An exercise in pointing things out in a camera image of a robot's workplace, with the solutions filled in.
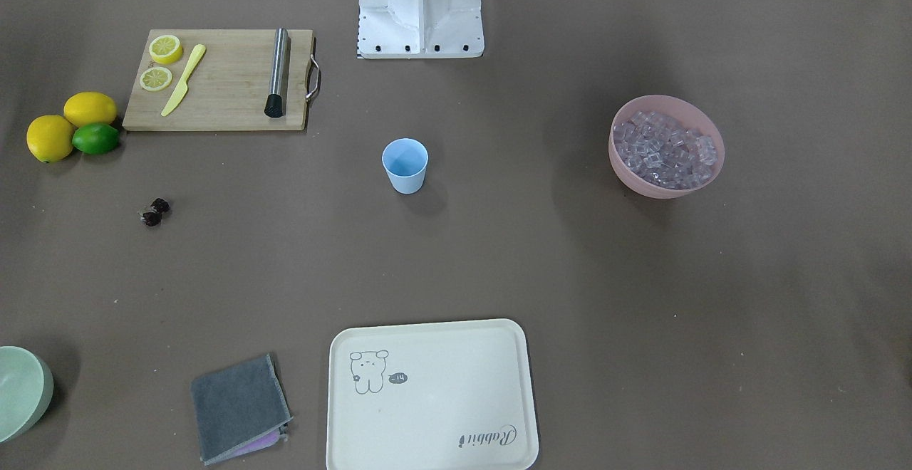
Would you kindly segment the steel muddler black tip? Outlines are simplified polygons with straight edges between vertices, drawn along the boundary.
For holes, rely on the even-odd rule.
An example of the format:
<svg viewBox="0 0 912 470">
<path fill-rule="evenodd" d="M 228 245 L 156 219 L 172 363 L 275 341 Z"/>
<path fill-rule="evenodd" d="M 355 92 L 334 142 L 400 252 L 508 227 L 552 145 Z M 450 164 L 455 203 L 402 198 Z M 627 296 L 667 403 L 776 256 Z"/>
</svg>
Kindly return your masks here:
<svg viewBox="0 0 912 470">
<path fill-rule="evenodd" d="M 274 35 L 274 47 L 271 54 L 271 77 L 269 93 L 264 106 L 264 114 L 270 118 L 282 118 L 286 115 L 286 94 L 288 83 L 288 51 L 290 35 L 286 28 L 278 28 Z"/>
</svg>

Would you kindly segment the yellow lemon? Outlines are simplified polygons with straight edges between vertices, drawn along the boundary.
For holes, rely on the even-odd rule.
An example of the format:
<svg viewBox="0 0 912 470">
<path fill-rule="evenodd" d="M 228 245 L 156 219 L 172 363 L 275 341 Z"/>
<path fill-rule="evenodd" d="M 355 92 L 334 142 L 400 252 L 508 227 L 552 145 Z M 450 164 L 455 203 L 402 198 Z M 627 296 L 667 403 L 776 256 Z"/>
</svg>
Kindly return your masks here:
<svg viewBox="0 0 912 470">
<path fill-rule="evenodd" d="M 63 116 L 36 117 L 27 127 L 27 147 L 39 162 L 45 162 L 45 164 L 59 162 L 71 155 L 74 150 L 72 136 L 75 130 L 75 127 Z"/>
<path fill-rule="evenodd" d="M 64 104 L 64 117 L 77 128 L 92 124 L 111 124 L 118 108 L 110 96 L 98 91 L 83 91 L 69 97 Z"/>
</svg>

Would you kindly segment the pink bowl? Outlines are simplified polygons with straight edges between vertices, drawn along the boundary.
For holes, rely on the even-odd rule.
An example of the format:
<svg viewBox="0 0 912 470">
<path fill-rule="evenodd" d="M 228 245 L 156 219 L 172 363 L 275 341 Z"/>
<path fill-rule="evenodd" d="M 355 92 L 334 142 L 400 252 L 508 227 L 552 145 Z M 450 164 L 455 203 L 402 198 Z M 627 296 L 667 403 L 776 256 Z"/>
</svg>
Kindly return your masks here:
<svg viewBox="0 0 912 470">
<path fill-rule="evenodd" d="M 653 185 L 646 184 L 641 180 L 638 180 L 632 172 L 626 171 L 623 166 L 620 164 L 620 158 L 618 153 L 612 147 L 611 143 L 611 129 L 613 124 L 617 122 L 622 122 L 622 120 L 628 119 L 635 112 L 661 112 L 678 118 L 682 123 L 690 127 L 696 127 L 705 135 L 710 135 L 720 146 L 721 151 L 721 165 L 718 171 L 715 172 L 713 178 L 710 179 L 710 182 L 703 185 L 703 187 L 698 187 L 690 191 L 670 191 L 667 189 L 662 189 L 659 187 L 653 187 Z M 693 193 L 694 191 L 705 188 L 710 184 L 720 173 L 723 162 L 725 161 L 725 145 L 722 141 L 719 128 L 713 120 L 707 116 L 700 108 L 694 106 L 691 103 L 688 103 L 686 100 L 681 100 L 670 95 L 661 95 L 661 94 L 652 94 L 641 96 L 632 100 L 629 100 L 623 107 L 620 108 L 615 117 L 613 117 L 612 126 L 610 129 L 610 139 L 608 144 L 608 156 L 609 161 L 611 162 L 613 171 L 618 175 L 620 181 L 623 182 L 628 188 L 633 190 L 635 193 L 645 195 L 652 199 L 673 199 L 678 197 L 684 197 L 684 195 Z"/>
</svg>

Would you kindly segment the lemon half upper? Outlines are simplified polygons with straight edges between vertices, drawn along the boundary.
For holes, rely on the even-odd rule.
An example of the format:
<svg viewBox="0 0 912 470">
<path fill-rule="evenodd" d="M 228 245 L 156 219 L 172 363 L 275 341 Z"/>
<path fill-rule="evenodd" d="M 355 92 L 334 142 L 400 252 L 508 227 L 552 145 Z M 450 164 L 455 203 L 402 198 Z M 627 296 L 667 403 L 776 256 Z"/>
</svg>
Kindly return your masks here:
<svg viewBox="0 0 912 470">
<path fill-rule="evenodd" d="M 183 45 L 178 36 L 163 34 L 156 36 L 150 42 L 149 46 L 147 46 L 147 53 L 149 53 L 155 63 L 170 65 L 182 58 Z"/>
</svg>

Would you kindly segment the mint green bowl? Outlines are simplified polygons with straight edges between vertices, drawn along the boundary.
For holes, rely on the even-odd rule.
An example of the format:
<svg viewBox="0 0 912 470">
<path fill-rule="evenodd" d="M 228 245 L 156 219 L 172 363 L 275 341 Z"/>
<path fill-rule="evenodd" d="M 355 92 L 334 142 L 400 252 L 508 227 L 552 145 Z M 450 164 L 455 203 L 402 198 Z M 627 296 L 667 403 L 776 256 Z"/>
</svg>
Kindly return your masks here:
<svg viewBox="0 0 912 470">
<path fill-rule="evenodd" d="M 31 351 L 1 347 L 1 442 L 25 434 L 45 414 L 54 395 L 48 364 Z"/>
</svg>

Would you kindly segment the pile of ice cubes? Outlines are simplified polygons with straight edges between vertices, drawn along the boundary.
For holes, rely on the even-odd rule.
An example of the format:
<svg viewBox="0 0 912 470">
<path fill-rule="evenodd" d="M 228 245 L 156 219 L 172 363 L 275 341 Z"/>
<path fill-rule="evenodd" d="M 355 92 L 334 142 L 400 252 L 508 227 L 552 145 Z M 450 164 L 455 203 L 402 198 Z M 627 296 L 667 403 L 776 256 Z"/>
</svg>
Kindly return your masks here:
<svg viewBox="0 0 912 470">
<path fill-rule="evenodd" d="M 661 112 L 639 110 L 613 124 L 611 143 L 626 171 L 670 191 L 703 187 L 722 162 L 713 137 Z"/>
</svg>

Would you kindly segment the lemon half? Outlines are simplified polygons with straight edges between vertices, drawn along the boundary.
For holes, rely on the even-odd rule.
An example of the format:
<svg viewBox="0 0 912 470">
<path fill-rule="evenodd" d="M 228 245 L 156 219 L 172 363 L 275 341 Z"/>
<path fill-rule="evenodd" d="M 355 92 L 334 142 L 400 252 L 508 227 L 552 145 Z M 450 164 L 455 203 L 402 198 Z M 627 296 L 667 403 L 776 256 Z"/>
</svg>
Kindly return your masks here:
<svg viewBox="0 0 912 470">
<path fill-rule="evenodd" d="M 149 46 L 147 46 L 147 53 L 149 53 L 155 63 L 170 65 L 182 58 L 183 45 L 178 36 L 163 34 L 156 36 L 150 42 Z"/>
<path fill-rule="evenodd" d="M 153 66 L 141 72 L 139 85 L 143 90 L 149 93 L 159 93 L 166 90 L 173 80 L 172 71 L 162 66 Z"/>
</svg>

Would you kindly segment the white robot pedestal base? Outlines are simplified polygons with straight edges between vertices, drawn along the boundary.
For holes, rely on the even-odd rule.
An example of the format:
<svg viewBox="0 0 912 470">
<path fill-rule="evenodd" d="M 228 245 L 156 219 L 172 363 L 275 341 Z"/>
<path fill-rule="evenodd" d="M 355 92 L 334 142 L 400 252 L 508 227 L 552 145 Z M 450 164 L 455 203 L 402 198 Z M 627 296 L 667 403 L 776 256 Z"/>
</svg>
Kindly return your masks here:
<svg viewBox="0 0 912 470">
<path fill-rule="evenodd" d="M 364 59 L 478 58 L 481 0 L 358 0 L 356 55 Z"/>
</svg>

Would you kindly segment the yellow lemon upper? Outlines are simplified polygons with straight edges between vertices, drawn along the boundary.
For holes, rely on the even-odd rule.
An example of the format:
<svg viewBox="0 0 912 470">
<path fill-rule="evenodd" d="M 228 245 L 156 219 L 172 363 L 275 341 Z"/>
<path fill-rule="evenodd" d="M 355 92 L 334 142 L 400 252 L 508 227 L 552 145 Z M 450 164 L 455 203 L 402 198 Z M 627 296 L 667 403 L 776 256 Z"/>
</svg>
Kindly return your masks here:
<svg viewBox="0 0 912 470">
<path fill-rule="evenodd" d="M 64 104 L 64 117 L 77 128 L 92 124 L 111 124 L 118 108 L 110 96 L 98 91 L 83 91 L 69 97 Z"/>
</svg>

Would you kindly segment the yellow lemon lower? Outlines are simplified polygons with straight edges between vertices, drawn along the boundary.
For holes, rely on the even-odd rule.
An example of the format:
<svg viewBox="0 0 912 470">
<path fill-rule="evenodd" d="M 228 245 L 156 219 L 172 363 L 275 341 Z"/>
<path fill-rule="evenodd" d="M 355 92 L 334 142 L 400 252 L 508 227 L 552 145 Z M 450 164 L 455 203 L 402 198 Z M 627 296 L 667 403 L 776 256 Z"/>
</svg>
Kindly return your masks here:
<svg viewBox="0 0 912 470">
<path fill-rule="evenodd" d="M 72 136 L 75 130 L 75 127 L 63 116 L 36 117 L 27 127 L 27 147 L 39 162 L 45 162 L 45 164 L 59 162 L 71 155 L 74 150 Z"/>
</svg>

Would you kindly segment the lemon half lower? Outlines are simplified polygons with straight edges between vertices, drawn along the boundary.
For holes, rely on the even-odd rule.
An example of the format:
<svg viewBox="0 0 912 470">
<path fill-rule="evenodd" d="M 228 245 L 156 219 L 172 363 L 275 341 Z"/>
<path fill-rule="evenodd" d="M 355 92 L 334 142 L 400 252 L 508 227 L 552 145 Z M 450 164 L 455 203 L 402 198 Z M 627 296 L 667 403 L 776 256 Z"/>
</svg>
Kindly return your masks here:
<svg viewBox="0 0 912 470">
<path fill-rule="evenodd" d="M 149 93 L 159 93 L 166 90 L 173 80 L 172 71 L 162 66 L 153 66 L 141 72 L 139 85 L 143 90 Z"/>
</svg>

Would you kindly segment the cream rabbit tray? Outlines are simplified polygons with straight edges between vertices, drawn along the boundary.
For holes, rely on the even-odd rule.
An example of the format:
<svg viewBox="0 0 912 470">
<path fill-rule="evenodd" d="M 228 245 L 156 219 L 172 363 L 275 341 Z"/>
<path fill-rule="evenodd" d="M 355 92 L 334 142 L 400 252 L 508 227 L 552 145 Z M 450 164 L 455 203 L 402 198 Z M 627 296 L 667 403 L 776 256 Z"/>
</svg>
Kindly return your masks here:
<svg viewBox="0 0 912 470">
<path fill-rule="evenodd" d="M 328 469 L 528 469 L 527 334 L 508 318 L 348 328 L 330 344 Z"/>
</svg>

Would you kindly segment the light blue cup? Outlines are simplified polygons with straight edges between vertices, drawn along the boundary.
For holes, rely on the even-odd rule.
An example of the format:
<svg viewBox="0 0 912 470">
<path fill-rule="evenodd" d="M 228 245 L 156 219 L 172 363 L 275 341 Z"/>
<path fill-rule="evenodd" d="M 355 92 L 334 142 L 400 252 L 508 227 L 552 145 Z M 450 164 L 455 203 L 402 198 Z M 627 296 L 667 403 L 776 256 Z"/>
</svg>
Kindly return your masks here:
<svg viewBox="0 0 912 470">
<path fill-rule="evenodd" d="M 395 191 L 414 194 L 423 187 L 429 152 L 417 140 L 400 138 L 385 146 L 381 162 Z"/>
</svg>

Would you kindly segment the grey folded cloth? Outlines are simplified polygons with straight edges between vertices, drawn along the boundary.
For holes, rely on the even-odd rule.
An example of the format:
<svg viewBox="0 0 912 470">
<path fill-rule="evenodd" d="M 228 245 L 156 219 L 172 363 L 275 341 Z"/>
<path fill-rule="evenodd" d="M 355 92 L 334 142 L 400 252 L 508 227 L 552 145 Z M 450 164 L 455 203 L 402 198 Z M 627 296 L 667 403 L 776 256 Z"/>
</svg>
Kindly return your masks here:
<svg viewBox="0 0 912 470">
<path fill-rule="evenodd" d="M 205 466 L 272 447 L 293 419 L 269 352 L 193 379 L 190 392 Z"/>
</svg>

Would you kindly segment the bamboo cutting board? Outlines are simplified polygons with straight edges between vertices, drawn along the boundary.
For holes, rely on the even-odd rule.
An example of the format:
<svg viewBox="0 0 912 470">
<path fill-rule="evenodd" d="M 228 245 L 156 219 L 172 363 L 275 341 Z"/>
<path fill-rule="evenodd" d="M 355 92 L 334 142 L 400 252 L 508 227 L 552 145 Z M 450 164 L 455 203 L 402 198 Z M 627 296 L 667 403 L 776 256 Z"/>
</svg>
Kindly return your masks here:
<svg viewBox="0 0 912 470">
<path fill-rule="evenodd" d="M 315 32 L 290 29 L 286 112 L 268 117 L 265 101 L 271 85 L 274 60 L 274 29 L 179 29 L 154 28 L 147 42 L 172 34 L 182 43 L 179 61 L 169 64 L 173 80 L 185 70 L 192 49 L 203 44 L 207 51 L 188 80 L 188 93 L 167 116 L 160 114 L 172 96 L 175 84 L 159 93 L 143 90 L 135 78 L 123 116 L 125 130 L 144 132 L 225 132 L 225 130 L 305 130 L 309 101 L 315 99 L 320 78 L 312 66 Z"/>
</svg>

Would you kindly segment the yellow plastic knife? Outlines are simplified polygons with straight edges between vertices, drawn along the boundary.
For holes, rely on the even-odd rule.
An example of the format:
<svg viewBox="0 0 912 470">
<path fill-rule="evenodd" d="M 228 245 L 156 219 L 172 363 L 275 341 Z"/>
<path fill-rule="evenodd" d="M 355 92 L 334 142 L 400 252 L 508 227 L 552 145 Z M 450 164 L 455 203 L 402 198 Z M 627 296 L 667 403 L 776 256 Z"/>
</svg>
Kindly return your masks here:
<svg viewBox="0 0 912 470">
<path fill-rule="evenodd" d="M 183 99 L 185 99 L 186 94 L 189 93 L 189 80 L 192 77 L 193 71 L 195 71 L 195 68 L 203 59 L 206 51 L 207 47 L 202 43 L 197 44 L 195 47 L 193 47 L 188 61 L 185 65 L 185 69 L 183 70 L 182 74 L 180 74 L 179 80 L 177 81 L 172 94 L 170 94 L 170 99 L 162 108 L 160 116 L 169 116 L 173 110 L 176 110 L 178 108 Z"/>
</svg>

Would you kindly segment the green lime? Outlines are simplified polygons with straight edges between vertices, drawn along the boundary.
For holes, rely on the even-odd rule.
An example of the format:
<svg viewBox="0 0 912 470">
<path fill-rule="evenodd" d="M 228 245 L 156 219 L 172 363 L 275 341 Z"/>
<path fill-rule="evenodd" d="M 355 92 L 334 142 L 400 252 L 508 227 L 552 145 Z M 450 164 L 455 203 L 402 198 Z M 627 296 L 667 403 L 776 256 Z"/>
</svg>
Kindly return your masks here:
<svg viewBox="0 0 912 470">
<path fill-rule="evenodd" d="M 103 122 L 88 123 L 73 133 L 71 143 L 78 151 L 88 155 L 103 155 L 117 148 L 120 132 Z"/>
</svg>

